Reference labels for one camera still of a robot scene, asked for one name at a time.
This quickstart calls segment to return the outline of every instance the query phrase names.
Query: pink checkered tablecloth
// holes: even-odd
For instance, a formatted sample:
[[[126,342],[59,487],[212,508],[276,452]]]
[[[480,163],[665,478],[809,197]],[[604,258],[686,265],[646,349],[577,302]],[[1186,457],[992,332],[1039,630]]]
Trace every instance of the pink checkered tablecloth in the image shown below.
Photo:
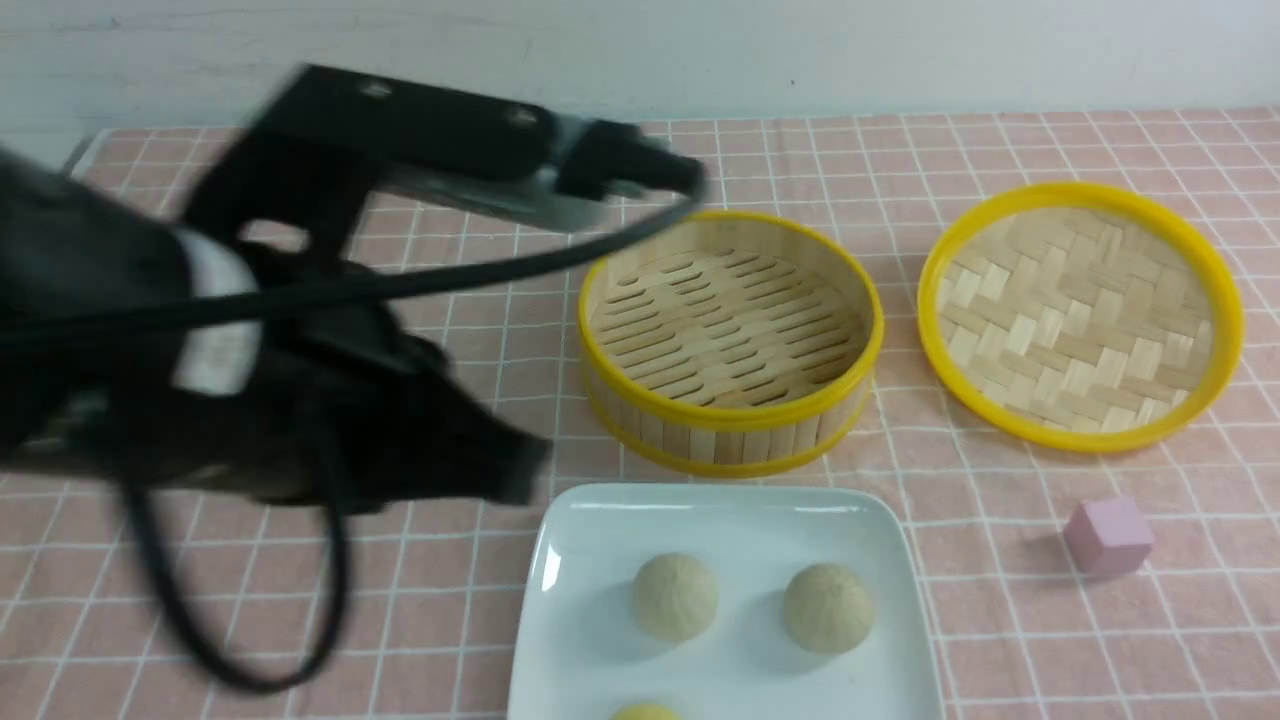
[[[887,501],[915,552],[948,717],[1280,717],[1280,114],[1275,109],[650,123],[704,159],[712,202],[809,224],[876,279],[888,315],[874,404],[827,457],[769,484]],[[233,135],[105,133],[83,177],[157,214]],[[1174,209],[1233,268],[1248,311],[1235,383],[1161,446],[1044,451],[959,406],[913,318],[925,254],[979,199],[1028,182],[1129,187]],[[614,208],[613,219],[643,208]],[[291,242],[284,228],[252,237]],[[353,247],[385,272],[563,246],[563,236],[380,197]],[[577,379],[581,272],[404,301],[461,380],[556,439],[541,503],[580,483],[684,480],[604,437]],[[1073,573],[1059,528],[1080,500],[1137,498],[1156,550],[1137,575]],[[319,532],[306,512],[168,500],[200,605],[264,666],[314,621]],[[402,505],[358,524],[355,621],[333,669],[244,701],[186,671],[93,486],[0,480],[0,716],[5,720],[499,719],[540,509]],[[854,717],[854,708],[850,717]]]

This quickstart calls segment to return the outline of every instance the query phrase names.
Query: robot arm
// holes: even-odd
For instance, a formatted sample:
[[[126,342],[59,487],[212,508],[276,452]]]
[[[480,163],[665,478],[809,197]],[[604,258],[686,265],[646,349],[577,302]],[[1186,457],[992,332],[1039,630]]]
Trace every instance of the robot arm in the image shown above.
[[[684,200],[540,255],[380,275],[344,260],[371,192],[557,232],[611,195]],[[636,127],[306,67],[195,187],[145,218],[0,151],[0,468],[115,484],[170,630],[227,687],[274,693],[319,673],[349,584],[346,518],[387,503],[526,503],[549,443],[490,414],[406,333],[388,300],[506,283],[594,260],[691,213],[703,167]],[[284,252],[255,220],[303,231]],[[151,492],[315,506],[329,528],[325,621],[294,673],[260,678],[191,615]]]

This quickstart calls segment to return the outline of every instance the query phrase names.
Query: dough ball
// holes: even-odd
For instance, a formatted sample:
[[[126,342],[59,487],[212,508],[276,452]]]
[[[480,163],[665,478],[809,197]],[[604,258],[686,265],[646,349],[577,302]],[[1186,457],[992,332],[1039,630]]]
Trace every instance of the dough ball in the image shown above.
[[[672,643],[696,637],[716,616],[716,577],[696,557],[680,552],[644,564],[631,583],[631,614],[645,633]]]
[[[680,720],[680,716],[660,705],[632,705],[614,712],[611,720]]]
[[[872,632],[876,605],[858,575],[841,565],[810,565],[787,585],[782,601],[787,634],[800,647],[840,655],[858,647]]]

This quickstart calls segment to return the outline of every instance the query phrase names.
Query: bamboo steamer basket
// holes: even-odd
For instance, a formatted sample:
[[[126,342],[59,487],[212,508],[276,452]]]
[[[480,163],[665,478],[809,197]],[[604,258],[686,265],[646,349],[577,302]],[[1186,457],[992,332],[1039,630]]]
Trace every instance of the bamboo steamer basket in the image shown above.
[[[1181,429],[1230,383],[1244,338],[1208,241],[1153,201],[1089,183],[970,210],[934,246],[918,300],[943,384],[996,427],[1069,451]]]
[[[835,242],[708,211],[598,261],[577,305],[604,427],[675,470],[748,478],[835,446],[870,395],[884,316]]]

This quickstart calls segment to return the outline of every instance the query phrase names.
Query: black cable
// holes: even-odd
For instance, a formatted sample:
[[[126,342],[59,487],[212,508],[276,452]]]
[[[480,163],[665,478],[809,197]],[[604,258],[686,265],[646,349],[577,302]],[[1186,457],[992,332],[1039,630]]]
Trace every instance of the black cable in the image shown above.
[[[154,307],[19,323],[0,333],[0,355],[72,350],[77,346],[118,340],[122,334],[131,333],[182,331],[238,320],[273,320],[340,305],[458,292],[567,270],[617,252],[675,225],[692,214],[705,195],[707,183],[699,173],[681,201],[653,215],[584,245],[525,258],[399,275],[349,277],[251,295],[207,297]]]
[[[351,594],[351,542],[347,536],[346,505],[343,483],[346,470],[338,452],[338,438],[333,428],[320,418],[305,416],[300,428],[306,461],[311,465],[315,478],[315,496],[320,502],[329,539],[329,582],[328,598],[316,637],[306,660],[292,673],[265,678],[250,667],[233,661],[221,650],[220,642],[209,639],[209,633],[192,616],[187,593],[174,577],[173,561],[165,550],[160,528],[156,523],[151,491],[140,482],[133,468],[118,464],[115,470],[120,503],[138,543],[142,570],[151,585],[156,602],[160,605],[169,629],[177,635],[196,664],[228,688],[247,694],[273,694],[306,683],[314,678],[329,660],[342,635]]]

